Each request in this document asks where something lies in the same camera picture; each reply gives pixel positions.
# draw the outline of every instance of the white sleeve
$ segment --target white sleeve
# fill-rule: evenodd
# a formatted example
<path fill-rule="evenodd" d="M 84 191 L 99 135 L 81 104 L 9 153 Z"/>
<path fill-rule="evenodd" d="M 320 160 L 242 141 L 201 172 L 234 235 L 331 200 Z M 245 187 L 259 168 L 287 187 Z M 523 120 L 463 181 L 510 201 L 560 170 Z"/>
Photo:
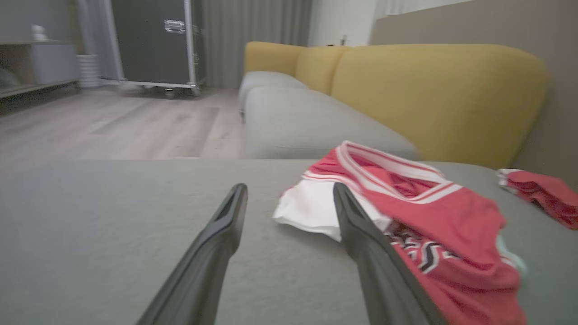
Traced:
<path fill-rule="evenodd" d="M 281 196 L 273 219 L 278 223 L 308 232 L 319 232 L 341 241 L 333 201 L 334 184 L 331 181 L 300 181 Z M 382 215 L 365 197 L 352 193 L 379 230 L 384 231 L 391 223 L 391 218 Z"/>

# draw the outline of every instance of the gray wall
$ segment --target gray wall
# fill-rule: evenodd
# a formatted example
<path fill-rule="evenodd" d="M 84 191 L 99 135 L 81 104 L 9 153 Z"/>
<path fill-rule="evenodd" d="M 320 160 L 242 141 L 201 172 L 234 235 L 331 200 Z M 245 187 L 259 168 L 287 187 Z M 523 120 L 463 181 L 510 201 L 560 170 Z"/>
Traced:
<path fill-rule="evenodd" d="M 377 20 L 372 44 L 493 43 L 542 59 L 550 91 L 513 167 L 578 190 L 578 2 L 475 0 Z"/>
<path fill-rule="evenodd" d="M 50 39 L 72 42 L 69 1 L 1 0 L 0 40 L 32 40 L 31 25 L 41 25 Z"/>

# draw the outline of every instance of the gray sofa cushion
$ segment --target gray sofa cushion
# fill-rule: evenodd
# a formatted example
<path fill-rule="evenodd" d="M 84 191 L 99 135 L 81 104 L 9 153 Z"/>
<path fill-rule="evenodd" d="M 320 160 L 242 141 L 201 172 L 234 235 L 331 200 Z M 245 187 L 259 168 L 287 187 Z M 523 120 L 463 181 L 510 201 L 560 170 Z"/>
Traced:
<path fill-rule="evenodd" d="M 404 137 L 318 91 L 259 87 L 246 101 L 245 158 L 319 159 L 344 140 L 419 159 Z"/>
<path fill-rule="evenodd" d="M 239 88 L 239 111 L 245 112 L 245 100 L 249 91 L 259 86 L 279 86 L 290 88 L 309 89 L 304 83 L 296 78 L 280 72 L 251 71 L 245 74 Z"/>

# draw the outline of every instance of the wooden floor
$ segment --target wooden floor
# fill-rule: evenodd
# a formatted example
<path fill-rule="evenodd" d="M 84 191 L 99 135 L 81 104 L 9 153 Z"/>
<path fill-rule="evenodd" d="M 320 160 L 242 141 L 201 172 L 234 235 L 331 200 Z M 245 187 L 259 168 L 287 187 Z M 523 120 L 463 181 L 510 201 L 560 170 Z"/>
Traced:
<path fill-rule="evenodd" d="M 238 91 L 63 88 L 0 103 L 0 179 L 70 160 L 239 158 Z"/>

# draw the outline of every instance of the white ribbed pot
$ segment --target white ribbed pot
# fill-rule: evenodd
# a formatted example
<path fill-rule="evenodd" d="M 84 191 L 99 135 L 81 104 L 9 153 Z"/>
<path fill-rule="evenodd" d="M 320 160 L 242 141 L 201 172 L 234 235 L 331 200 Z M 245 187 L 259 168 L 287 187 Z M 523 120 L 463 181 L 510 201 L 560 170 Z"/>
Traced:
<path fill-rule="evenodd" d="M 80 67 L 81 88 L 94 88 L 102 85 L 98 70 L 98 57 L 92 54 L 79 54 L 76 56 Z"/>

